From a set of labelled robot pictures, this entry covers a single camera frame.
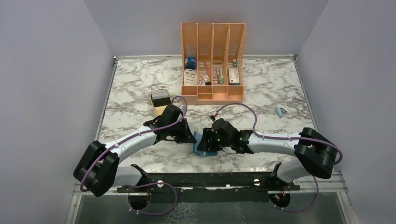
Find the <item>blue object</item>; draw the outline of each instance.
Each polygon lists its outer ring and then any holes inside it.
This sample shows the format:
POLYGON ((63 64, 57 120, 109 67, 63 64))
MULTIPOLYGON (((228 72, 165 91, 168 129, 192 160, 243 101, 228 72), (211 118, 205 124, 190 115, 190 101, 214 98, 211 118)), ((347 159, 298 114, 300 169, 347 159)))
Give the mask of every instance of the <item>blue object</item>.
POLYGON ((197 61, 195 60, 195 56, 192 54, 186 56, 184 63, 185 63, 184 67, 186 69, 194 70, 197 67, 197 61))
POLYGON ((202 140, 202 135, 200 134, 200 133, 198 133, 198 132, 194 132, 194 138, 195 138, 195 140, 197 140, 197 143, 194 143, 193 144, 193 151, 194 151, 194 153, 195 154, 197 154, 197 155, 199 155, 199 156, 201 156, 201 157, 207 157, 207 156, 216 156, 217 155, 217 151, 215 151, 215 152, 202 152, 202 151, 198 151, 197 150, 197 147, 198 147, 198 145, 199 145, 199 143, 201 142, 201 140, 202 140))
POLYGON ((278 115, 278 117, 283 117, 286 113, 286 110, 281 106, 281 105, 277 105, 275 108, 275 112, 278 115))

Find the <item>gray wall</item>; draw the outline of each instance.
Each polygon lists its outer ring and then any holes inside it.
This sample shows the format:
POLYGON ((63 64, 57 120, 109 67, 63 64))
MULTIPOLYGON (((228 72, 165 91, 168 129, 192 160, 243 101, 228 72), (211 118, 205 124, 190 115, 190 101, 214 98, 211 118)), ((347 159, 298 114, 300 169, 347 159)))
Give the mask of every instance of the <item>gray wall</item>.
POLYGON ((0 223, 64 223, 112 54, 82 0, 2 0, 0 49, 0 223))
POLYGON ((246 54, 297 54, 327 0, 85 0, 114 55, 181 54, 181 22, 244 22, 246 54))
POLYGON ((394 223, 396 1, 329 0, 297 63, 361 223, 394 223))

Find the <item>label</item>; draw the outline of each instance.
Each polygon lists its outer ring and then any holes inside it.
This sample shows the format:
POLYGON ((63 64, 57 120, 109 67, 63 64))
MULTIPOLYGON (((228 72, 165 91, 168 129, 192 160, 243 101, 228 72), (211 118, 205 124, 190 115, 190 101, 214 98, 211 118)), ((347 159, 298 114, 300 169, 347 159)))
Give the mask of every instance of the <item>label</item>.
POLYGON ((228 69, 228 75, 229 75, 229 78, 230 78, 230 83, 239 84, 239 75, 238 75, 238 69, 237 68, 229 68, 228 69))
POLYGON ((187 64, 188 62, 195 63, 195 58, 194 57, 186 57, 186 59, 184 60, 184 64, 187 64))
POLYGON ((201 77, 204 79, 204 81, 205 81, 206 83, 208 83, 208 82, 211 81, 210 78, 209 78, 209 76, 208 76, 207 74, 202 74, 201 77))
POLYGON ((184 70, 184 85, 196 85, 197 84, 197 73, 194 70, 184 70))

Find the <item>light blue eraser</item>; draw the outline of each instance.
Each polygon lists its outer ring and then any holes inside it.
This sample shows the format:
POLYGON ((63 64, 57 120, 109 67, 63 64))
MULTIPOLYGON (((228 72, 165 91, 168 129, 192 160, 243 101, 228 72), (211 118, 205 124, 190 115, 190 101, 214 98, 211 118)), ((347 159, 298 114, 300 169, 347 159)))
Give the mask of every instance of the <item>light blue eraser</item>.
POLYGON ((281 108, 280 107, 276 107, 275 108, 275 112, 276 112, 276 114, 278 115, 278 117, 283 117, 283 111, 281 110, 281 108))

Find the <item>marble table surface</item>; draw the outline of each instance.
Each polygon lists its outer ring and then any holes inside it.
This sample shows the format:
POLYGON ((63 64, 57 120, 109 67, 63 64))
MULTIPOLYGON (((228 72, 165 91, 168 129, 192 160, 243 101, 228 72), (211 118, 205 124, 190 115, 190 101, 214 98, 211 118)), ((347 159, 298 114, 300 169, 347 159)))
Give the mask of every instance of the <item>marble table surface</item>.
MULTIPOLYGON (((181 58, 119 60, 101 127, 99 141, 106 143, 123 137, 155 117, 150 92, 160 88, 171 97, 181 93, 181 58)), ((264 133, 296 133, 313 123, 292 59, 244 58, 243 102, 257 113, 256 130, 264 133), (287 114, 279 118, 274 108, 282 104, 287 114)), ((191 132, 210 127, 209 116, 219 105, 189 105, 186 118, 191 132)), ((252 113, 232 105, 219 114, 239 130, 251 129, 252 113)), ((234 153, 230 148, 226 152, 234 153)), ((162 141, 140 150, 120 166, 137 164, 147 172, 246 172, 272 171, 278 162, 291 156, 274 153, 226 154, 199 157, 192 144, 162 141)))

